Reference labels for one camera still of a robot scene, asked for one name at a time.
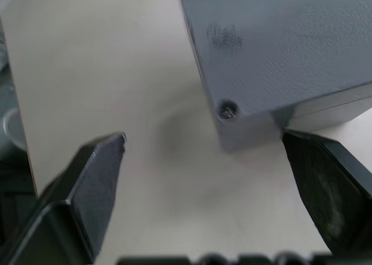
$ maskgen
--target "white table surface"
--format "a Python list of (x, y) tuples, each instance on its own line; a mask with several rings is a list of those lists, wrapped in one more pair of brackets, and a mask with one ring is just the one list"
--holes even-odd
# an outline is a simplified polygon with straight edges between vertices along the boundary
[[(96, 264), (327, 249), (280, 141), (220, 149), (178, 0), (13, 0), (2, 19), (39, 193), (85, 141), (128, 136)], [(372, 170), (371, 125), (322, 133)]]

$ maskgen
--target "gray plastic box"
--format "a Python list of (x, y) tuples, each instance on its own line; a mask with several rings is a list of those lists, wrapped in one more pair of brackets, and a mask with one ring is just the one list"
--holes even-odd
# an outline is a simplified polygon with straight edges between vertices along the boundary
[(221, 144), (232, 150), (372, 107), (372, 0), (181, 0)]

